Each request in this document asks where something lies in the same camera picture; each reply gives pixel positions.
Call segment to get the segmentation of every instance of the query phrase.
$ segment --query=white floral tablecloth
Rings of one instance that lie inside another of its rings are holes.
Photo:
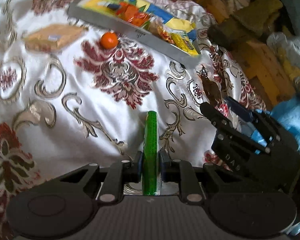
[[[221,94],[265,107],[230,53],[212,46],[207,29],[215,20],[193,1],[148,0],[196,22],[202,62],[185,69],[123,36],[104,51],[98,41],[107,30],[68,18],[71,1],[0,0],[0,239],[12,238],[5,208],[13,195],[87,163],[133,158],[149,110],[158,113],[161,147],[202,166],[223,163],[211,151],[216,130],[200,103],[213,103],[234,125]],[[89,31],[62,53],[27,51],[22,36],[52,23]]]

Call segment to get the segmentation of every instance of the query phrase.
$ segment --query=brown wrapper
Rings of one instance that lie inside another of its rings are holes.
[[[57,52],[80,38],[85,27],[51,24],[23,38],[26,48],[42,52]]]

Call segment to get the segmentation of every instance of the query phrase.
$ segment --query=green package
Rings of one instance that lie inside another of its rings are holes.
[[[143,143],[143,195],[158,195],[160,193],[161,182],[159,176],[158,139],[158,115],[155,111],[149,111],[146,117],[145,138]]]

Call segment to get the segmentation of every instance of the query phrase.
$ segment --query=orange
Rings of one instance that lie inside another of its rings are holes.
[[[115,33],[107,32],[102,35],[100,44],[105,49],[113,49],[118,45],[118,37]]]

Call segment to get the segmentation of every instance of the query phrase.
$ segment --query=gray box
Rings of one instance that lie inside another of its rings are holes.
[[[150,32],[139,28],[129,22],[126,22],[120,18],[109,17],[105,14],[98,13],[96,11],[81,8],[78,4],[82,0],[74,0],[68,10],[69,17],[74,17],[83,20],[87,23],[101,26],[103,28],[114,30],[115,32],[126,35],[127,37],[141,42],[164,55],[172,58],[173,60],[183,64],[186,68],[195,68],[200,61],[201,55],[198,50],[196,41],[194,41],[194,47],[198,51],[199,55],[191,56],[183,50],[167,43],[164,40],[152,35]]]

